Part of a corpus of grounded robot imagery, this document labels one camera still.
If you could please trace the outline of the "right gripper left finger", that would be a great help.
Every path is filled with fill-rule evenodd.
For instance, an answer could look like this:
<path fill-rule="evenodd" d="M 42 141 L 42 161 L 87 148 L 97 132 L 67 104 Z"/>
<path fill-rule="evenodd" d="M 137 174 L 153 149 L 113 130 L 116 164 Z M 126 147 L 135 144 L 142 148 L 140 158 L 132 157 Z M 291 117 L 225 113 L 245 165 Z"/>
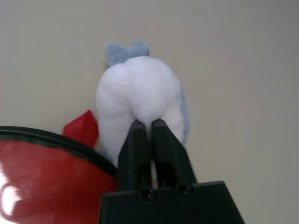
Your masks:
<path fill-rule="evenodd" d="M 151 152 L 145 125 L 135 120 L 118 157 L 118 190 L 150 187 Z"/>

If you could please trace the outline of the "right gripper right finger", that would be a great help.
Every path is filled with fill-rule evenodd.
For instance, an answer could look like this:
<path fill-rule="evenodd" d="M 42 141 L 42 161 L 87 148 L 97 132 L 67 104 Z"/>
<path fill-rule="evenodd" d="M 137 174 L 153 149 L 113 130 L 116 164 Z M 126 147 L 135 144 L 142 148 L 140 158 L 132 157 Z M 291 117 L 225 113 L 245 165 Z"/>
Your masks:
<path fill-rule="evenodd" d="M 159 187 L 190 188 L 197 183 L 186 149 L 162 119 L 151 124 L 151 143 Z"/>

